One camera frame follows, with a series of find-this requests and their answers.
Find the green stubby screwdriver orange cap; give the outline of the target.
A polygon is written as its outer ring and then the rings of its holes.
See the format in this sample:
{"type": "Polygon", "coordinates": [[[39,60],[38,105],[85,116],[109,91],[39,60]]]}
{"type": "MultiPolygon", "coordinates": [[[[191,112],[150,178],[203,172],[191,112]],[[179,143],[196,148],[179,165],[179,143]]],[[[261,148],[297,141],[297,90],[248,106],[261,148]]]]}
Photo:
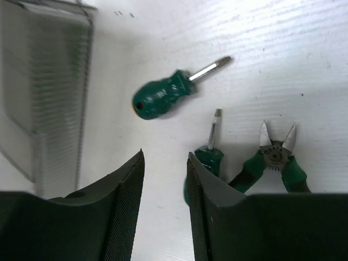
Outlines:
{"type": "Polygon", "coordinates": [[[183,97],[196,92],[195,83],[231,63],[231,56],[222,57],[201,70],[189,74],[176,70],[172,75],[144,84],[134,95],[132,107],[143,120],[153,120],[168,113],[183,97]]]}

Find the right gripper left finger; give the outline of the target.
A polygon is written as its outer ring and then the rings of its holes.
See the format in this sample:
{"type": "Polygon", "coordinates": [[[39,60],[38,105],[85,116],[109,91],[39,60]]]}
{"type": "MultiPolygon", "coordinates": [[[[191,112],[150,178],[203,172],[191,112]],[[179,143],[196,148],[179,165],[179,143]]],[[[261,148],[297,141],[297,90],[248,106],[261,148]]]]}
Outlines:
{"type": "Polygon", "coordinates": [[[130,260],[144,175],[138,152],[66,197],[1,192],[1,260],[130,260]]]}

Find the clear plastic drawer organizer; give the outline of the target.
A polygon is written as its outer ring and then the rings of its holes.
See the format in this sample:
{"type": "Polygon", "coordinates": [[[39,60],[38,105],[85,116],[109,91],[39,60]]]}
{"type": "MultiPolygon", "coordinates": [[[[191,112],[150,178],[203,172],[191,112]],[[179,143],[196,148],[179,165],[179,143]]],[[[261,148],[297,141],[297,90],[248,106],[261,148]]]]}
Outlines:
{"type": "Polygon", "coordinates": [[[40,197],[78,189],[96,11],[1,1],[1,152],[40,197]]]}

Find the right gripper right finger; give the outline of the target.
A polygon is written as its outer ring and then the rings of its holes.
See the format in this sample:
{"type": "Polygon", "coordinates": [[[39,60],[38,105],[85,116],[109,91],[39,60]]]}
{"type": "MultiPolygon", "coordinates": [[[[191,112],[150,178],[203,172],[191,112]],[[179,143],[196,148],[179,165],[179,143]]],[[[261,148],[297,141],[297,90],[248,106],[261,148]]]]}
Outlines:
{"type": "Polygon", "coordinates": [[[347,194],[244,195],[190,153],[196,260],[347,260],[347,194]]]}

